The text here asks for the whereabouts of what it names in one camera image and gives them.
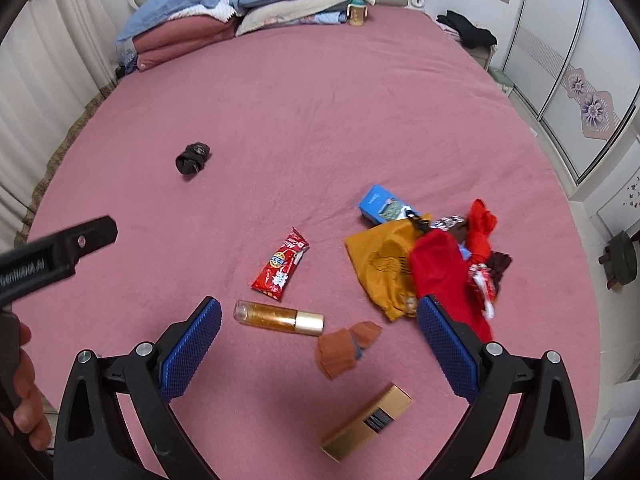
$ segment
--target sliding wardrobe door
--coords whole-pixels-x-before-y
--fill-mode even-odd
[[[584,0],[524,0],[504,72],[536,112],[561,74],[583,5]]]
[[[640,52],[609,0],[588,0],[560,85],[544,111],[574,178],[588,174],[621,129],[640,86]]]

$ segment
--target blue box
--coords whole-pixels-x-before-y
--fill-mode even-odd
[[[410,205],[377,184],[369,190],[358,207],[362,214],[374,224],[400,220],[406,218],[406,212],[409,209],[415,211]]]

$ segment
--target blue gripper pad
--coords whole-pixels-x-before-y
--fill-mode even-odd
[[[165,402],[184,394],[194,373],[220,330],[222,308],[211,299],[188,327],[160,371],[160,395]]]
[[[472,404],[480,392],[478,364],[429,296],[418,302],[415,317],[451,389]]]

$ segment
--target red and white wrapper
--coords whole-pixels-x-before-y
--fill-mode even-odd
[[[309,244],[302,235],[295,228],[292,229],[293,231],[251,284],[251,288],[278,301],[282,299],[284,288],[296,270],[302,255],[309,248]]]
[[[474,264],[469,267],[466,282],[473,288],[480,303],[484,304],[482,315],[486,320],[494,318],[496,292],[494,280],[485,264]]]

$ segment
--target bed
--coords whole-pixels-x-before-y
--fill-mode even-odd
[[[558,351],[590,432],[598,314],[566,198],[528,127],[475,60],[415,10],[420,2],[379,0],[364,27],[254,32],[121,82],[67,153],[30,235],[109,214],[118,240],[84,258],[72,280],[14,305],[34,333],[29,352],[54,405],[79,350],[129,352],[212,295],[222,330],[172,409],[220,478],[419,478],[466,402],[415,323],[385,322],[354,275],[344,239],[366,227],[357,205],[376,183],[434,218],[485,200],[498,217],[492,245],[514,259],[494,336],[519,355]],[[196,141],[212,157],[187,180],[174,160]],[[232,319],[238,299],[269,301],[248,284],[291,226],[310,249],[282,305],[325,314],[327,331],[383,326],[335,381],[316,368],[314,338]],[[321,437],[389,382],[414,404],[332,462]],[[130,406],[125,415],[143,460],[159,470]]]

